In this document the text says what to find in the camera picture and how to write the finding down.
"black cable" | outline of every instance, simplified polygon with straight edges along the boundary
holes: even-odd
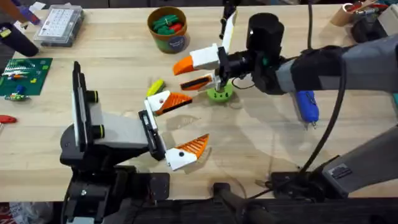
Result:
[[[331,131],[333,130],[333,127],[335,126],[335,123],[338,118],[338,114],[341,109],[341,105],[343,104],[343,99],[344,99],[344,94],[346,91],[346,82],[347,82],[347,74],[346,74],[346,65],[344,61],[341,61],[341,77],[340,77],[340,84],[338,87],[338,93],[337,93],[337,100],[335,103],[335,107],[333,108],[333,112],[331,114],[328,126],[326,127],[325,132],[323,133],[323,136],[321,140],[319,140],[316,148],[312,152],[310,158],[308,161],[304,164],[304,166],[301,168],[300,172],[298,173],[299,175],[304,175],[304,173],[308,170],[312,162],[315,160],[315,158],[318,156],[319,152],[321,151],[322,147],[325,145],[326,140],[328,140],[329,135]]]
[[[252,197],[248,197],[248,199],[255,199],[255,198],[258,198],[258,197],[260,197],[260,196],[262,196],[262,195],[265,195],[266,193],[269,193],[269,192],[271,192],[271,191],[273,191],[273,189],[264,190],[264,191],[262,191],[262,192],[260,192],[260,193],[258,193],[258,194],[256,194],[256,195],[253,195]]]
[[[64,222],[65,209],[67,207],[67,202],[68,202],[68,199],[69,199],[69,189],[70,189],[70,184],[72,183],[72,180],[73,180],[73,173],[72,173],[72,177],[70,178],[70,181],[69,181],[69,184],[68,184],[67,192],[65,193],[65,196],[63,197],[62,208],[61,208],[61,217],[60,217],[60,223],[61,224],[65,224],[65,222]]]
[[[308,0],[308,37],[307,37],[307,49],[312,50],[312,0]]]
[[[239,86],[235,85],[235,83],[234,83],[235,79],[237,79],[237,77],[232,79],[231,84],[232,84],[232,86],[234,86],[235,88],[237,88],[239,90],[247,90],[248,88],[252,88],[254,86],[254,84],[253,84],[253,85],[248,86],[248,87],[243,87],[243,88],[239,87]]]

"cup of green markers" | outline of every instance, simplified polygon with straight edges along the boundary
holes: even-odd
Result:
[[[176,54],[187,48],[189,44],[187,18],[176,7],[166,6],[156,9],[149,15],[147,25],[156,46],[164,53]]]

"green circuit board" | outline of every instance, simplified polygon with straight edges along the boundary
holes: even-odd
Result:
[[[24,95],[38,96],[42,91],[45,78],[50,70],[52,58],[11,59],[0,77],[0,96],[15,93],[17,85],[25,87]],[[8,80],[7,74],[21,73],[27,78]]]

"wooden table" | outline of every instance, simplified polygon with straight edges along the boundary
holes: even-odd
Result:
[[[344,29],[328,23],[337,8],[314,6],[314,47],[351,44]],[[85,23],[72,48],[46,48],[38,55],[54,58],[42,94],[25,103],[0,100],[0,113],[19,119],[0,135],[0,201],[63,198],[71,172],[59,162],[59,142],[72,123],[74,60],[81,63],[88,88],[99,91],[102,109],[131,118],[137,118],[144,108],[146,90],[156,79],[163,78],[168,90],[180,91],[179,83],[204,74],[175,77],[172,66],[191,50],[220,43],[222,8],[183,8],[191,42],[186,51],[175,55],[160,52],[147,30],[146,19],[153,10],[86,10]],[[257,12],[274,13],[285,25],[282,55],[294,56],[306,48],[306,6],[239,7],[232,52],[245,49],[248,19]],[[27,35],[32,37],[34,31],[31,27]],[[250,85],[250,81],[237,84]],[[262,191],[255,180],[264,180],[271,171],[295,170],[304,164],[325,130],[336,98],[335,91],[316,93],[318,128],[306,131],[288,94],[267,96],[255,88],[237,90],[231,102],[215,105],[203,93],[185,93],[193,96],[193,103],[158,117],[157,123],[169,147],[210,133],[205,155],[176,172],[148,154],[125,162],[143,172],[170,172],[170,198],[174,199],[208,198],[213,182],[229,182],[242,196]],[[348,91],[336,127],[313,167],[395,125],[394,108],[387,93]],[[352,196],[398,196],[397,188],[398,182],[392,181]]]

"clear plastic case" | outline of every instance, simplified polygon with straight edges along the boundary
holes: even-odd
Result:
[[[49,11],[34,40],[41,46],[71,47],[84,20],[83,8],[52,5]]]

